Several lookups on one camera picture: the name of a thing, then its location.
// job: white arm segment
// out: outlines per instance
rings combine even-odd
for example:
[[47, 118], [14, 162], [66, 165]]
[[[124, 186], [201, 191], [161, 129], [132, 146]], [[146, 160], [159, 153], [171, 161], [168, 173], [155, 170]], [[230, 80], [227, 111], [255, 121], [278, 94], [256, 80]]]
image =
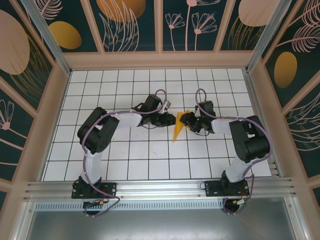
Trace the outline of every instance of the white arm segment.
[[[136, 127], [139, 125], [142, 119], [142, 116], [135, 111], [132, 111], [131, 113], [118, 113], [113, 115], [113, 117], [119, 120], [117, 129], [125, 127]], [[87, 152], [88, 155], [85, 161], [85, 169], [90, 181], [92, 182], [92, 184], [95, 184], [101, 177], [100, 169], [103, 152], [96, 152], [95, 154], [91, 154], [88, 149]], [[88, 184], [84, 170], [82, 170], [81, 178]]]

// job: metal floor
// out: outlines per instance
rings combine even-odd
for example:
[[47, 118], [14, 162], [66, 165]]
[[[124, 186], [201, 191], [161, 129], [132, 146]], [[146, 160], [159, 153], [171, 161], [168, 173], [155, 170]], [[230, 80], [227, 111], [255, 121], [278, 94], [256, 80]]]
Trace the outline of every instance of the metal floor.
[[35, 212], [28, 240], [295, 240], [281, 198], [252, 199], [239, 215], [221, 209]]

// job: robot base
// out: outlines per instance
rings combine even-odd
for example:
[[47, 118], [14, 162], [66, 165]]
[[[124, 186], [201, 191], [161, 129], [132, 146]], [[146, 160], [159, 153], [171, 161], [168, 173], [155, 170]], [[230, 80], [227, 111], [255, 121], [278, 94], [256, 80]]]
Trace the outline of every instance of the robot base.
[[[81, 177], [79, 183], [72, 185], [72, 199], [103, 199], [104, 195], [95, 191], [89, 184], [87, 184]], [[117, 184], [115, 182], [101, 182], [101, 178], [94, 186], [99, 190], [115, 196], [117, 192]]]

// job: white tile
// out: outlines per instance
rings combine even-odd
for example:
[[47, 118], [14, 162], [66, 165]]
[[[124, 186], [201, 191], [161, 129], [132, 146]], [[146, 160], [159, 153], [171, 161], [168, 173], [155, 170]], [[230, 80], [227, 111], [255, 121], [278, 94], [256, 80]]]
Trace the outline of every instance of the white tile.
[[83, 96], [80, 109], [95, 109], [98, 106], [99, 96]]
[[166, 90], [166, 82], [165, 81], [151, 81], [150, 82], [150, 94], [155, 94], [157, 90], [163, 89]]
[[72, 71], [70, 83], [84, 83], [86, 82], [88, 71]]
[[171, 103], [170, 108], [183, 108], [184, 98], [182, 94], [169, 94], [167, 100]]
[[165, 70], [166, 81], [181, 81], [181, 70], [180, 69], [166, 69]]
[[115, 95], [117, 90], [116, 82], [101, 83], [100, 95]]
[[187, 159], [188, 157], [187, 141], [169, 141], [169, 159]]
[[116, 95], [115, 109], [130, 109], [132, 105], [132, 95]]
[[184, 107], [185, 108], [195, 108], [196, 106], [196, 99], [195, 95], [190, 94], [183, 94], [183, 100], [184, 100]]
[[118, 70], [106, 70], [103, 71], [102, 82], [117, 82]]
[[237, 107], [251, 107], [248, 93], [234, 93], [234, 101]]
[[219, 107], [219, 110], [222, 117], [238, 117], [235, 107]]
[[[168, 139], [169, 140], [173, 140], [174, 139], [174, 129], [175, 126], [168, 126]], [[178, 134], [178, 136], [176, 137], [176, 140], [187, 140], [187, 131], [186, 131], [186, 127], [183, 127], [180, 131], [180, 133]]]
[[69, 160], [83, 160], [85, 151], [79, 142], [73, 142]]
[[67, 164], [67, 161], [49, 161], [44, 181], [64, 181]]
[[83, 171], [82, 161], [69, 161], [66, 169], [65, 181], [75, 181], [81, 175]]
[[129, 142], [114, 141], [110, 143], [109, 160], [127, 160], [129, 157]]
[[71, 142], [55, 142], [52, 144], [50, 161], [67, 161], [69, 160]]
[[216, 92], [214, 81], [199, 81], [199, 89], [204, 89], [207, 94]]
[[106, 179], [111, 180], [127, 180], [128, 176], [128, 160], [125, 161], [110, 161]]
[[229, 80], [226, 69], [212, 69], [214, 80]]
[[167, 94], [182, 94], [181, 81], [167, 81], [166, 82]]
[[133, 84], [133, 94], [148, 94], [149, 93], [149, 82], [147, 81], [136, 81]]
[[134, 70], [134, 81], [149, 82], [149, 70]]
[[211, 69], [197, 69], [196, 75], [198, 80], [213, 80]]
[[148, 141], [149, 140], [149, 130], [140, 127], [131, 127], [130, 141]]
[[196, 81], [197, 72], [195, 69], [181, 69], [181, 76], [183, 81]]
[[150, 141], [149, 159], [168, 159], [168, 142]]
[[55, 134], [55, 142], [72, 142], [76, 126], [58, 126]]
[[76, 122], [77, 125], [82, 125], [85, 123], [87, 118], [90, 116], [90, 114], [93, 112], [93, 110], [80, 110], [78, 120]]
[[134, 70], [119, 70], [118, 82], [133, 82]]
[[166, 73], [164, 69], [150, 70], [150, 81], [165, 81]]
[[240, 117], [247, 118], [247, 117], [255, 115], [252, 107], [237, 107], [236, 109], [237, 109]]
[[189, 158], [207, 158], [208, 149], [206, 140], [189, 140]]
[[132, 94], [133, 85], [133, 82], [118, 82], [116, 94]]
[[75, 125], [78, 113], [78, 110], [62, 110], [59, 125]]
[[86, 82], [101, 82], [102, 74], [102, 70], [88, 71], [88, 75], [86, 76]]
[[66, 96], [63, 104], [63, 110], [78, 110], [82, 96]]
[[138, 104], [144, 103], [147, 100], [148, 94], [144, 95], [133, 95], [132, 107], [137, 106]]
[[130, 127], [117, 128], [112, 136], [112, 142], [129, 141]]
[[234, 158], [236, 156], [234, 141], [232, 139], [227, 139], [225, 141], [226, 141], [226, 147], [228, 149], [229, 158]]
[[218, 107], [218, 100], [217, 100], [217, 94], [216, 93], [208, 93], [206, 95], [206, 100], [213, 102], [213, 107]]
[[255, 177], [271, 177], [268, 161], [262, 161], [252, 166], [252, 173]]
[[98, 107], [103, 109], [114, 109], [115, 108], [115, 95], [104, 95], [99, 97]]
[[128, 180], [147, 180], [149, 162], [148, 160], [130, 160]]
[[198, 81], [183, 81], [182, 88], [184, 94], [196, 94], [199, 89]]
[[235, 100], [232, 93], [217, 93], [219, 107], [235, 107]]
[[210, 158], [211, 174], [213, 178], [221, 178], [221, 174], [225, 171], [229, 164], [229, 158]]
[[214, 81], [217, 93], [232, 93], [229, 81]]
[[228, 68], [228, 75], [230, 80], [243, 80], [244, 75], [242, 73], [242, 70], [239, 68], [236, 69], [230, 69]]
[[210, 158], [227, 158], [227, 146], [225, 140], [208, 140], [208, 150]]
[[231, 87], [232, 87], [232, 92], [234, 93], [247, 93], [247, 86], [245, 81], [230, 81]]
[[149, 179], [169, 179], [169, 160], [150, 160]]
[[148, 159], [149, 158], [149, 142], [132, 141], [130, 142], [129, 159]]
[[170, 159], [170, 179], [189, 179], [189, 159]]
[[83, 95], [99, 95], [100, 85], [100, 82], [86, 82]]
[[79, 143], [79, 141], [80, 141], [79, 137], [77, 136], [80, 127], [81, 127], [81, 125], [75, 126], [74, 136], [73, 136], [73, 140], [72, 140], [73, 142]]
[[153, 125], [150, 125], [149, 128], [149, 139], [150, 141], [156, 140], [168, 140], [168, 128], [167, 127], [156, 127], [154, 129]]
[[211, 178], [209, 159], [190, 159], [190, 171], [192, 179]]
[[68, 91], [66, 92], [67, 96], [81, 96], [84, 93], [84, 83], [70, 83]]
[[101, 174], [102, 181], [107, 180], [107, 170], [108, 170], [108, 161], [101, 161], [100, 174]]

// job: yellow object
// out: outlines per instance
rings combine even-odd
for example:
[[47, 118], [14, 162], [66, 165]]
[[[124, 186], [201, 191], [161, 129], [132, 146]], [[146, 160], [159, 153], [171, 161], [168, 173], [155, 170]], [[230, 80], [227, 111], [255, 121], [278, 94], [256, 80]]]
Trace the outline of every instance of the yellow object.
[[146, 9], [146, 0], [96, 0], [96, 3], [104, 15], [120, 23], [129, 22], [126, 15], [130, 10], [138, 19]]
[[275, 62], [274, 81], [279, 88], [288, 87], [295, 78], [298, 63], [295, 55], [285, 51], [280, 54]]
[[55, 40], [60, 47], [65, 49], [76, 49], [81, 45], [81, 36], [77, 29], [65, 21], [55, 21], [50, 24], [51, 30]]
[[173, 141], [176, 140], [176, 138], [178, 137], [178, 134], [180, 133], [181, 129], [184, 127], [184, 124], [182, 122], [180, 122], [180, 118], [183, 114], [188, 114], [189, 110], [185, 111], [185, 112], [178, 112], [176, 115], [176, 119], [175, 119], [175, 126], [174, 126], [174, 130], [173, 130]]

